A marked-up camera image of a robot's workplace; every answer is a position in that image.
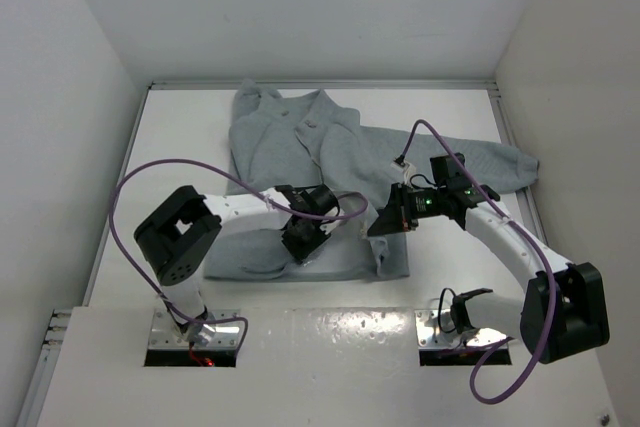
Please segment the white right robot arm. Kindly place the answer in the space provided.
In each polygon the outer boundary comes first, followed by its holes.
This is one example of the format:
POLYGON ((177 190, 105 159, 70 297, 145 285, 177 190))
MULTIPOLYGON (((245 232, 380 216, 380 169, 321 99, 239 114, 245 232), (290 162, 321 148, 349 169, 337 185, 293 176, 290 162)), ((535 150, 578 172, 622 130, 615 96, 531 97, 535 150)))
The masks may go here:
POLYGON ((434 186, 392 185, 368 235, 407 233, 422 219, 446 217, 483 243, 524 292, 522 300, 501 297, 488 287, 456 294, 442 331, 491 328, 523 341, 543 364, 607 344, 610 330, 599 270, 554 252, 516 222, 494 190, 471 182, 463 154, 430 162, 434 186))

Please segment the grey zip jacket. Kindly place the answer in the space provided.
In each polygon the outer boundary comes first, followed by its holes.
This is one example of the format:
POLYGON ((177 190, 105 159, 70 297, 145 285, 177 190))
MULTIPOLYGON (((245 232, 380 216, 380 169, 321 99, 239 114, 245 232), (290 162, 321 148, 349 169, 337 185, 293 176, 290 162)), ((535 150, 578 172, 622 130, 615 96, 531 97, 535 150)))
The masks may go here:
POLYGON ((285 98, 277 90, 244 82, 232 104, 229 129, 233 174, 263 191, 276 185, 324 183, 336 193, 356 191, 366 214, 348 221, 311 257, 296 262, 273 230, 229 235, 214 243, 204 274, 233 281, 393 280, 410 274, 402 234, 366 240, 364 232, 401 181, 392 159, 408 146, 423 173, 443 154, 431 135, 362 125, 358 110, 341 107, 322 91, 285 98))

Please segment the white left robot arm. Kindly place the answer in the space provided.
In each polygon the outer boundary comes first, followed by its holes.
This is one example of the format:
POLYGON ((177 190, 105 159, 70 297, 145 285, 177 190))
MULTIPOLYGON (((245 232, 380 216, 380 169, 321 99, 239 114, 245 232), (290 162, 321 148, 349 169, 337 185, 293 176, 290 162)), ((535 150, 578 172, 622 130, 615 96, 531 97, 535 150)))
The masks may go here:
POLYGON ((181 332, 207 318, 199 271, 208 254, 222 258, 225 241, 248 242, 232 248, 233 260, 246 253, 259 260, 275 256, 286 264, 301 263, 329 239, 331 228, 324 218, 340 213, 336 195, 324 184, 280 185, 261 195, 263 199, 251 194, 205 196, 182 186, 134 231, 161 293, 179 310, 171 317, 181 332))

